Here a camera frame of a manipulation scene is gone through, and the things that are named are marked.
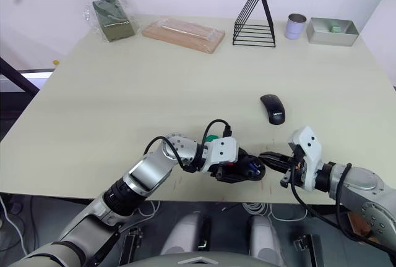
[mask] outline table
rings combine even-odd
[[[366,167],[396,187],[396,92],[361,38],[350,48],[313,45],[305,33],[286,39],[285,23],[276,23],[275,49],[232,46],[233,19],[180,19],[225,29],[226,37],[213,54],[141,34],[105,43],[90,32],[80,40],[0,143],[0,191],[95,198],[153,137],[200,140],[217,118],[254,155],[289,155],[291,133],[310,125],[324,161]],[[259,100],[268,93],[283,101],[282,125],[268,122]],[[225,184],[176,167],[151,199],[295,203],[281,177],[267,168],[260,182]],[[300,192],[308,203],[334,203]]]

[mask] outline green package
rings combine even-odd
[[[135,31],[128,20],[118,0],[98,0],[92,2],[101,30],[108,41],[135,35]]]
[[[339,26],[332,26],[330,29],[330,32],[332,33],[342,33],[341,28]]]

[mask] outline metal file rack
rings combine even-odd
[[[263,5],[268,25],[246,24],[259,1]],[[233,45],[276,47],[273,22],[267,0],[247,0],[234,24]]]

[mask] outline computer mouse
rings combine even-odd
[[[264,95],[260,97],[260,100],[267,109],[268,119],[271,124],[280,125],[284,123],[286,119],[285,108],[277,95]]]

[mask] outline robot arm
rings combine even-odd
[[[323,163],[322,147],[309,127],[297,130],[290,139],[293,156],[266,152],[260,159],[268,167],[285,173],[281,185],[288,187],[292,170],[295,185],[307,191],[314,189],[329,193],[336,200],[336,192],[346,165]],[[351,167],[342,183],[340,202],[362,216],[382,245],[396,251],[396,190],[387,186],[374,172]]]
[[[81,211],[58,241],[40,247],[12,266],[98,265],[119,239],[119,228],[166,180],[179,160],[185,170],[208,172],[222,182],[261,180],[265,173],[261,161],[240,149],[231,136],[206,142],[201,148],[180,133],[169,134],[157,150],[143,155],[122,178]]]

